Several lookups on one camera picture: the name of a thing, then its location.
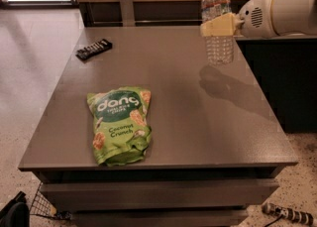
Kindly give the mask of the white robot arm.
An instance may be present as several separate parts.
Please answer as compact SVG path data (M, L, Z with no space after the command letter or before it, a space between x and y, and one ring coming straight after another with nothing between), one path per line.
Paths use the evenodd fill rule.
M270 39L291 34L317 34L316 0L250 0L238 14L226 13L200 26L203 37Z

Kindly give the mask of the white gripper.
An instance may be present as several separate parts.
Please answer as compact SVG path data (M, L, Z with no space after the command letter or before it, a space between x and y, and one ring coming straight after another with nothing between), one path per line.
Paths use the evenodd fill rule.
M241 8L239 16L227 13L203 23L200 26L201 36L234 36L240 28L241 34L247 38L276 37L271 15L272 2L273 0L250 0Z

